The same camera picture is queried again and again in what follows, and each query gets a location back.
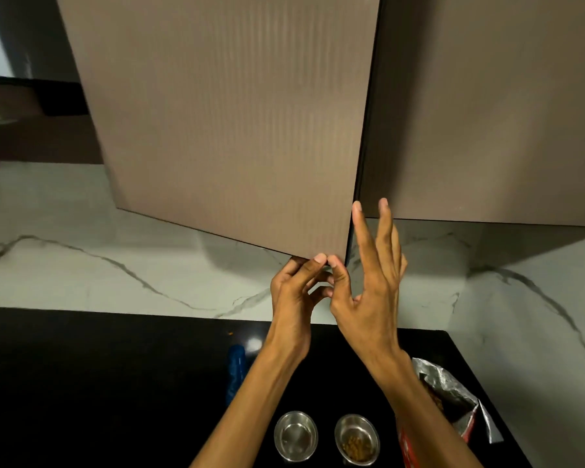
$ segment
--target upper cabinet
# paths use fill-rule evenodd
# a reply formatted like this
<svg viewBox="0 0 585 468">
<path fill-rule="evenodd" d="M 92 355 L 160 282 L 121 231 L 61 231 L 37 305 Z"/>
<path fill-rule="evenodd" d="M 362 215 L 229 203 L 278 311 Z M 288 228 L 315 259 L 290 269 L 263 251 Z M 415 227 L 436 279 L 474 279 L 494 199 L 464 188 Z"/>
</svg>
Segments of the upper cabinet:
<svg viewBox="0 0 585 468">
<path fill-rule="evenodd" d="M 585 0 L 384 0 L 360 198 L 585 225 Z"/>
<path fill-rule="evenodd" d="M 379 0 L 59 0 L 119 207 L 345 256 Z"/>
</svg>

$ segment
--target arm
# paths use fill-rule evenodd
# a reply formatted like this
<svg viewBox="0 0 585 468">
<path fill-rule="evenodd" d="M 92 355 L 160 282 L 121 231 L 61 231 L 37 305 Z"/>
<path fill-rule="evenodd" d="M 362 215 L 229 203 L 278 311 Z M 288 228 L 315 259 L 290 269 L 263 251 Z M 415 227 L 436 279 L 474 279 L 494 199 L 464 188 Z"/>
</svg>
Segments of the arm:
<svg viewBox="0 0 585 468">
<path fill-rule="evenodd" d="M 327 256 L 291 258 L 271 281 L 273 322 L 265 343 L 234 400 L 200 450 L 191 468 L 249 468 L 294 370 L 310 347 L 310 317 L 327 296 L 317 282 L 333 283 L 322 271 Z"/>
<path fill-rule="evenodd" d="M 413 371 L 397 339 L 398 286 L 407 260 L 385 198 L 379 201 L 379 226 L 373 240 L 359 202 L 352 218 L 364 268 L 364 292 L 351 296 L 349 273 L 336 256 L 330 309 L 353 350 L 390 402 L 398 423 L 412 442 L 422 467 L 481 467 L 481 464 L 438 410 Z"/>
</svg>

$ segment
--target blue object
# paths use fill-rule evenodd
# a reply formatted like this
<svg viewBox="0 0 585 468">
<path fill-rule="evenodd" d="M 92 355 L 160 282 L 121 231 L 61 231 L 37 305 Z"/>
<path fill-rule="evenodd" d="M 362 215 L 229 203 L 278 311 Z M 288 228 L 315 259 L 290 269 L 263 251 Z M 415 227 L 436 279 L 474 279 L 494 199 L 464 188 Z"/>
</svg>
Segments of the blue object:
<svg viewBox="0 0 585 468">
<path fill-rule="evenodd" d="M 227 391 L 225 393 L 225 406 L 229 406 L 247 376 L 247 360 L 245 359 L 245 348 L 242 345 L 233 345 L 227 352 Z"/>
</svg>

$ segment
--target forearm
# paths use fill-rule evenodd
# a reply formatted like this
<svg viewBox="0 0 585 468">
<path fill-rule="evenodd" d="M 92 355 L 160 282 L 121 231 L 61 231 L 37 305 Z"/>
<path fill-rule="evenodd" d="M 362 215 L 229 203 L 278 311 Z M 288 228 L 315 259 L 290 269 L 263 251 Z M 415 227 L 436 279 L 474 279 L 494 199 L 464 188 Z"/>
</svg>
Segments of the forearm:
<svg viewBox="0 0 585 468">
<path fill-rule="evenodd" d="M 249 468 L 296 363 L 265 346 L 191 468 Z"/>
<path fill-rule="evenodd" d="M 405 353 L 378 365 L 375 375 L 422 468 L 481 467 L 468 445 L 431 400 Z"/>
</svg>

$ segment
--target dry kibble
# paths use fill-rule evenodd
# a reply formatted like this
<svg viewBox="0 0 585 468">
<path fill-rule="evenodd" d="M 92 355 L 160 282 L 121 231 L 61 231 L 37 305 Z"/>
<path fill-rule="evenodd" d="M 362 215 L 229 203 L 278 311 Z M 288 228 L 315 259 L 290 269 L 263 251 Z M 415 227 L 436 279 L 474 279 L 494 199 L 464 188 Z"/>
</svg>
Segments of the dry kibble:
<svg viewBox="0 0 585 468">
<path fill-rule="evenodd" d="M 368 440 L 362 440 L 358 435 L 351 435 L 343 443 L 343 450 L 349 458 L 357 462 L 365 462 L 371 459 L 373 450 Z"/>
</svg>

